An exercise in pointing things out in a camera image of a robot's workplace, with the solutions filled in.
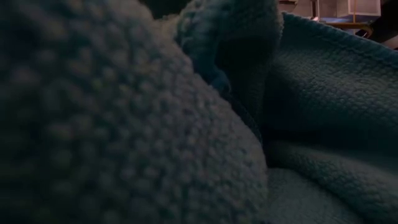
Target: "blanket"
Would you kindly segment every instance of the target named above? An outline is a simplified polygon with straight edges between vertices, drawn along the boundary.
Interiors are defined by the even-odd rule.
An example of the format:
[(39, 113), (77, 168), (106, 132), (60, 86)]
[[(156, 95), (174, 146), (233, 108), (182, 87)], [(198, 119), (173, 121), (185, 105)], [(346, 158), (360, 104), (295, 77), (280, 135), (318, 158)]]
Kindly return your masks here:
[(172, 13), (0, 3), (6, 220), (398, 222), (396, 52), (274, 0)]

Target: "teal blanket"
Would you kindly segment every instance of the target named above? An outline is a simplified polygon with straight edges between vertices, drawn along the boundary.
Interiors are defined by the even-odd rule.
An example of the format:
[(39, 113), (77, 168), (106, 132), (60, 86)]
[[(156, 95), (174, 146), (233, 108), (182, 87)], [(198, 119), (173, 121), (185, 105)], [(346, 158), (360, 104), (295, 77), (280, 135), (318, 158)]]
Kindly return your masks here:
[(274, 0), (5, 0), (0, 46), (6, 223), (398, 223), (377, 43)]

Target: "dark blanket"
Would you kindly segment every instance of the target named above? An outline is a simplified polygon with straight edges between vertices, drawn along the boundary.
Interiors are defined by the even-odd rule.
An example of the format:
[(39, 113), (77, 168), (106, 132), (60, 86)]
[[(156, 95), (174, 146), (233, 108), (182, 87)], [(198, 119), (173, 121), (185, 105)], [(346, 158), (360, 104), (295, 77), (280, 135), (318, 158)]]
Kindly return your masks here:
[(398, 223), (398, 54), (276, 5), (0, 3), (5, 222)]

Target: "textured fabric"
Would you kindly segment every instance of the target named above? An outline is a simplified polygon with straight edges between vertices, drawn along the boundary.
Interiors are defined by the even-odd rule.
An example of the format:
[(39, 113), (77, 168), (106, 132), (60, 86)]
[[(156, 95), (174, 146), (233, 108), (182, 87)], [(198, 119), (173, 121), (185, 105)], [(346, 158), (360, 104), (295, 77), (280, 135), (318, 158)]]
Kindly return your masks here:
[[(288, 14), (280, 42), (279, 15), (274, 0), (158, 21), (136, 0), (2, 1), (10, 222), (398, 223), (397, 53)], [(224, 91), (264, 126), (270, 165), (295, 171), (270, 191)]]
[(278, 224), (360, 224), (363, 219), (329, 191), (288, 169), (269, 169), (267, 213)]
[(282, 141), (266, 144), (270, 165), (314, 180), (367, 222), (398, 223), (397, 52), (297, 16), (284, 21), (266, 80), (263, 136)]
[(6, 222), (265, 223), (261, 144), (147, 9), (2, 4)]
[(375, 159), (357, 159), (336, 149), (302, 143), (273, 142), (267, 145), (267, 150), (271, 164), (296, 170), (315, 180), (365, 220), (371, 223), (397, 223), (397, 170), (378, 166)]
[(260, 123), (264, 80), (282, 29), (277, 1), (194, 0), (162, 24), (195, 71), (219, 92), (232, 91)]
[(398, 53), (301, 17), (284, 21), (266, 80), (267, 127), (397, 157)]

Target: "fabric fold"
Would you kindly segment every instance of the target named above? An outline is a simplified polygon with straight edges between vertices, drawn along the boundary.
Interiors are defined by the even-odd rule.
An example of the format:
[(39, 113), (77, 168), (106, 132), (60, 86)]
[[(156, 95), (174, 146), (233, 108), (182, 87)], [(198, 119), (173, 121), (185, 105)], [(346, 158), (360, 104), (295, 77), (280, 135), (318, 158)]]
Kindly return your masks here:
[[(389, 161), (360, 152), (339, 152), (301, 142), (278, 141), (267, 145), (272, 166), (295, 170), (329, 190), (371, 223), (397, 223), (397, 169), (381, 165)], [(379, 157), (380, 163), (374, 162)]]
[(398, 53), (292, 14), (284, 21), (265, 85), (265, 126), (285, 138), (396, 157)]
[(259, 122), (264, 80), (277, 49), (282, 18), (275, 0), (194, 0), (167, 30), (202, 78), (232, 95)]
[(261, 144), (148, 9), (1, 5), (5, 222), (266, 223)]
[(269, 169), (267, 213), (275, 224), (363, 224), (329, 190), (291, 169)]

